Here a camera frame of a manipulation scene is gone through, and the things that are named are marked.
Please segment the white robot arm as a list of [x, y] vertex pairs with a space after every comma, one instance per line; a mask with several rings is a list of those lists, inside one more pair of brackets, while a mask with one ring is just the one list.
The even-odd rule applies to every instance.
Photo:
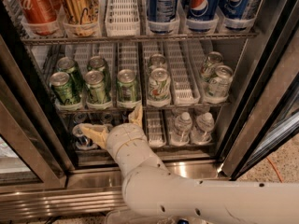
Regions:
[[139, 121], [79, 128], [108, 151], [123, 176], [122, 198], [143, 216], [200, 217], [213, 224], [299, 224], [299, 184], [199, 180], [169, 171]]

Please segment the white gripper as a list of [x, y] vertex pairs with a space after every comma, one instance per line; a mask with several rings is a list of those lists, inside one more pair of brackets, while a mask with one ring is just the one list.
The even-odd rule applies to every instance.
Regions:
[[79, 124], [84, 135], [91, 138], [100, 148], [107, 148], [110, 155], [116, 155], [122, 145], [134, 141], [143, 140], [148, 142], [147, 137], [141, 128], [143, 119], [142, 104], [137, 104], [135, 109], [128, 116], [130, 123], [114, 127], [111, 132], [105, 125], [92, 125], [89, 123]]

